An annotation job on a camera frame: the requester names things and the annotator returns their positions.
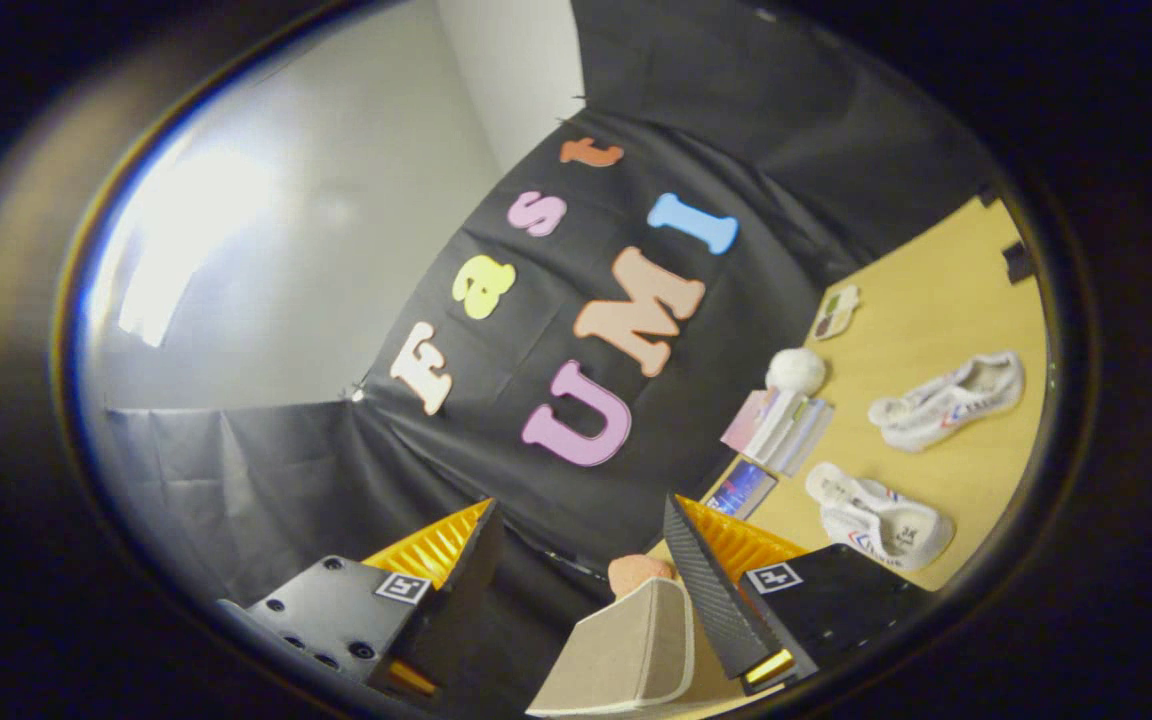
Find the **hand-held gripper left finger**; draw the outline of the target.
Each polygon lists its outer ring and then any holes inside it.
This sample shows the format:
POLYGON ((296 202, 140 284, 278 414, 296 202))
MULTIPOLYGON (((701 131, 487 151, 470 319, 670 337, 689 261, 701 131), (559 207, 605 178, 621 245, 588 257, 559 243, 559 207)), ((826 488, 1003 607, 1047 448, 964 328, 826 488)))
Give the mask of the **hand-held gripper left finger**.
POLYGON ((486 498, 365 560, 328 555, 250 605, 220 606, 248 638, 346 691, 435 698, 465 655, 503 539, 486 498))

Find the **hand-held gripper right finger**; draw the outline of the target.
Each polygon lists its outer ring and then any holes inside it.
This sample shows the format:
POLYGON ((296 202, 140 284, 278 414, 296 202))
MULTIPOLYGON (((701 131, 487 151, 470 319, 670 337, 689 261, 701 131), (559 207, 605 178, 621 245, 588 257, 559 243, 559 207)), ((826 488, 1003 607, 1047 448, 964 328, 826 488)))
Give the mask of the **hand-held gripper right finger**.
POLYGON ((933 600, 846 544, 808 552, 681 495, 667 498, 664 541, 723 675, 745 694, 850 664, 933 600))

